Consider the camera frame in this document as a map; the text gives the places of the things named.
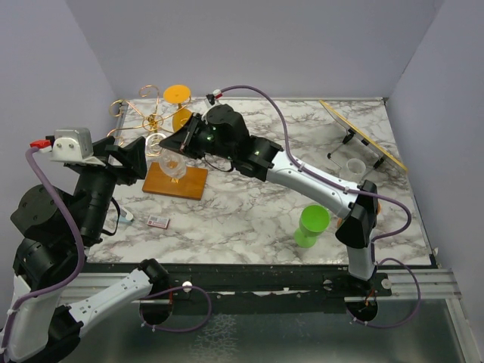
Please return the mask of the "yellow plastic wine glass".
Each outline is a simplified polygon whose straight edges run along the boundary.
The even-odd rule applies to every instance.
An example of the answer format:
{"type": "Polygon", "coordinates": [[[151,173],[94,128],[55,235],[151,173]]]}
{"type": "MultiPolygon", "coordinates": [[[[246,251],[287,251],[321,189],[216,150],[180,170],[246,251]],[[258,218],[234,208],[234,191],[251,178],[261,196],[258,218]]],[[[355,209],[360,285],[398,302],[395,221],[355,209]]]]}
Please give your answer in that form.
{"type": "Polygon", "coordinates": [[[177,107],[172,115],[172,129],[173,132],[177,132],[191,117],[192,112],[188,109],[191,103],[191,90],[186,85],[171,85],[164,91],[163,98],[167,103],[177,107]]]}

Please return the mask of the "green plastic wine glass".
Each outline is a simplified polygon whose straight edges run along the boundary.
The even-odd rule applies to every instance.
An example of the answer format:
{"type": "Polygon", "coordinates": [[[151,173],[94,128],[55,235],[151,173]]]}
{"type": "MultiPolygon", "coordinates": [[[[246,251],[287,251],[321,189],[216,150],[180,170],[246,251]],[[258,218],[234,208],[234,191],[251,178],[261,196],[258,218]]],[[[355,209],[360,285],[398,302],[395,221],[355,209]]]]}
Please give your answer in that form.
{"type": "Polygon", "coordinates": [[[307,206],[299,217],[299,227],[294,232],[294,240],[302,248],[311,248],[330,224],[329,211],[320,205],[307,206]]]}

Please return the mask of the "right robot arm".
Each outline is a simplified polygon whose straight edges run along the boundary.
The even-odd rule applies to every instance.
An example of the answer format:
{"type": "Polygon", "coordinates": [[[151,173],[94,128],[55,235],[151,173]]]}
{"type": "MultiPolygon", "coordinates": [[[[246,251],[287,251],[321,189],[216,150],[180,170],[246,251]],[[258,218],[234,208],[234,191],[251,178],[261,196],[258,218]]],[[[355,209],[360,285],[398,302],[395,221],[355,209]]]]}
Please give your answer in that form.
{"type": "Polygon", "coordinates": [[[229,160],[241,174],[296,191],[329,209],[343,221],[336,238],[349,257],[347,286],[364,296],[375,285],[371,234],[377,221],[377,187],[339,180],[309,164],[292,160],[287,149],[267,138],[251,135],[244,118],[227,104],[194,113],[160,146],[191,159],[207,154],[229,160]]]}

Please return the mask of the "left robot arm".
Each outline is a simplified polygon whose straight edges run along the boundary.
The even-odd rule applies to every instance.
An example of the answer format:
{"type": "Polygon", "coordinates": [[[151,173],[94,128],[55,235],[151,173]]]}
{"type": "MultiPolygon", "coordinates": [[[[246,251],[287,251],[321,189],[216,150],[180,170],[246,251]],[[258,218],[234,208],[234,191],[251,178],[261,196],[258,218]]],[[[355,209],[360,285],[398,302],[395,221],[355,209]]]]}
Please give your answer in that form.
{"type": "Polygon", "coordinates": [[[23,240],[14,257],[14,295],[1,332],[1,360],[58,362],[110,314],[137,299],[161,297],[169,275],[155,259],[146,259],[94,296],[61,304],[63,291],[83,269],[85,249],[106,233],[115,187],[145,178],[145,140],[120,147],[113,137],[92,142],[54,135],[33,142],[26,158],[40,182],[11,215],[23,240]],[[39,168],[33,156],[41,150],[78,174],[72,194],[54,187],[39,168]]]}

